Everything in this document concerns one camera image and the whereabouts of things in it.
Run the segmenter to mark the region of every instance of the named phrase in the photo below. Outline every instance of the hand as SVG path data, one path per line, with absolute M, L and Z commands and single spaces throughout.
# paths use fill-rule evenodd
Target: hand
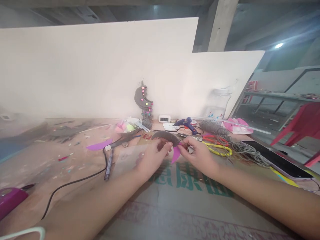
M 205 144 L 197 141 L 191 136 L 186 137 L 181 143 L 187 146 L 187 148 L 192 146 L 194 149 L 192 153 L 189 153 L 183 146 L 178 145 L 181 155 L 200 172 L 212 179 L 218 174 L 219 164 L 213 160 L 212 154 Z
M 147 181 L 160 167 L 163 159 L 171 152 L 172 142 L 164 139 L 156 139 L 150 143 L 144 152 L 142 160 L 136 166 L 139 174 Z

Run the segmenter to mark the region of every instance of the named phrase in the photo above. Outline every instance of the red chair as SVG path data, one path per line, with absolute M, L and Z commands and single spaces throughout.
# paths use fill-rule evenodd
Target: red chair
M 285 143 L 286 146 L 292 146 L 307 136 L 320 139 L 320 102 L 303 105 L 294 119 L 279 133 L 270 145 L 272 146 L 279 142 L 289 132 L 293 132 L 293 134 Z M 311 167 L 319 161 L 320 151 L 310 158 L 305 163 L 305 166 Z

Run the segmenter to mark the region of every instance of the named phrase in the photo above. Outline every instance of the clear plastic container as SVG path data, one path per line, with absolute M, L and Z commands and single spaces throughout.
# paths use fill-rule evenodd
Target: clear plastic container
M 223 119 L 230 97 L 231 93 L 228 89 L 214 89 L 208 98 L 205 117 L 215 119 L 215 121 Z

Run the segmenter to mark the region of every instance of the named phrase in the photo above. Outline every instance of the blue glue gun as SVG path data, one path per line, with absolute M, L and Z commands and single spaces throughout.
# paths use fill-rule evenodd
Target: blue glue gun
M 176 122 L 174 124 L 174 126 L 186 126 L 187 128 L 189 128 L 192 132 L 192 135 L 196 135 L 198 134 L 197 130 L 191 125 L 192 119 L 191 117 L 187 117 L 187 119 L 181 119 L 178 122 Z

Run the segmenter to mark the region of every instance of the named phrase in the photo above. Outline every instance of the pink hair dryer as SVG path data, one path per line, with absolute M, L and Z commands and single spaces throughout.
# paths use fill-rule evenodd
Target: pink hair dryer
M 28 194 L 20 188 L 3 188 L 0 190 L 0 221 L 22 203 Z

